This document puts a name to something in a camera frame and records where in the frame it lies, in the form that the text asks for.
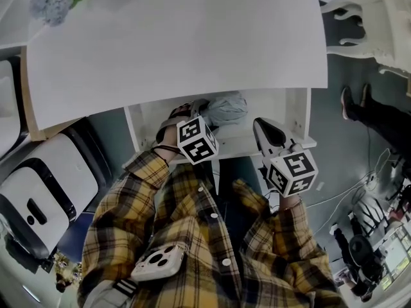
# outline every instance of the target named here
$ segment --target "crumpled fabric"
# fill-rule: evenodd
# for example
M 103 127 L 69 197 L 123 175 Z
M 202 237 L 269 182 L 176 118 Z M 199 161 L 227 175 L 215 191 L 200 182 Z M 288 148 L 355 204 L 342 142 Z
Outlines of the crumpled fabric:
M 237 91 L 211 100 L 201 116 L 208 126 L 223 126 L 240 123 L 248 111 L 247 102 Z

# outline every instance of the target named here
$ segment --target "white drawer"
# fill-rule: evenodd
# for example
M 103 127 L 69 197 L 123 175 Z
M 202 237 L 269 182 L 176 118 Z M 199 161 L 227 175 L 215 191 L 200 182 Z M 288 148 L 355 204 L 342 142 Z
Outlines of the white drawer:
M 131 105 L 125 107 L 125 114 L 131 138 L 136 151 L 149 150 L 155 143 L 155 135 L 161 123 L 179 105 L 194 99 L 211 99 L 224 92 L 185 96 Z M 220 143 L 217 159 L 259 155 L 252 124 L 257 117 L 266 117 L 287 125 L 295 140 L 304 148 L 315 147 L 317 143 L 308 136 L 311 110 L 310 88 L 249 89 L 241 91 L 247 101 L 249 112 L 241 124 L 220 127 L 216 138 Z M 184 157 L 173 163 L 188 163 Z

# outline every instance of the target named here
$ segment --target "shoe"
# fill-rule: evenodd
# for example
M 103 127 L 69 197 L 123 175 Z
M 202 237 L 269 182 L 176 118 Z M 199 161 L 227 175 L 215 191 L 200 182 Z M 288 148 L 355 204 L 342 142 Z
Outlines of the shoe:
M 366 107 L 370 101 L 372 101 L 371 85 L 366 83 L 362 88 L 361 107 Z
M 345 120 L 351 120 L 348 116 L 347 109 L 354 105 L 353 95 L 351 94 L 350 87 L 344 87 L 341 92 L 341 105 L 342 105 L 342 117 Z
M 329 229 L 329 233 L 330 235 L 334 235 L 334 232 L 338 229 L 338 224 L 335 223 L 334 225 L 331 226 L 331 228 Z

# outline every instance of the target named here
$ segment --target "yellow plaid shirt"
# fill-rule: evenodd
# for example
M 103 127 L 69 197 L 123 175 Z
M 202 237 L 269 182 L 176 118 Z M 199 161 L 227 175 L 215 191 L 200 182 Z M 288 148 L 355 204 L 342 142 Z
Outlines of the yellow plaid shirt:
M 177 244 L 186 254 L 179 272 L 138 283 L 132 307 L 345 307 L 302 203 L 264 214 L 266 199 L 234 182 L 256 219 L 236 259 L 206 177 L 189 164 L 170 174 L 150 152 L 137 154 L 125 170 L 100 203 L 85 240 L 80 306 L 101 281 L 129 278 L 137 261 Z M 153 197 L 163 184 L 156 210 Z M 225 266 L 224 259 L 232 263 Z

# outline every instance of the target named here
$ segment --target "floor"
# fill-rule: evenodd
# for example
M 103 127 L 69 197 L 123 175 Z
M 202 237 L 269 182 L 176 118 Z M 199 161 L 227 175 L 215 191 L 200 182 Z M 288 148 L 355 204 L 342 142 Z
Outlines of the floor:
M 336 21 L 333 14 L 329 13 L 324 15 L 324 24 L 328 45 L 338 44 L 338 40 L 343 37 L 363 36 L 363 29 L 356 25 L 355 19 Z M 329 55 L 328 82 L 328 89 L 312 90 L 310 136 L 318 145 L 311 152 L 320 173 L 312 190 L 303 195 L 307 205 L 324 201 L 352 187 L 362 176 L 374 170 L 378 157 L 389 147 L 373 130 L 369 130 L 369 137 L 366 127 L 361 123 L 342 119 L 340 92 L 344 85 L 349 85 L 354 98 L 359 100 L 362 85 L 369 82 L 376 100 L 404 111 L 411 110 L 411 99 L 405 96 L 407 81 L 394 74 L 379 74 L 374 59 L 355 60 Z M 122 163 L 134 152 L 123 111 L 92 115 L 89 120 L 100 136 L 113 173 L 118 176 Z M 387 157 L 388 154 L 382 156 L 380 166 Z M 394 191 L 395 186 L 389 177 L 390 162 L 380 173 L 379 186 L 371 196 L 384 199 Z M 329 253 L 330 261 L 341 258 L 341 253 L 329 234 L 329 227 L 338 222 L 343 232 L 351 236 L 347 213 L 352 209 L 353 194 L 344 198 L 331 220 L 315 235 L 321 247 Z M 310 226 L 314 232 L 326 222 L 342 197 L 308 209 Z

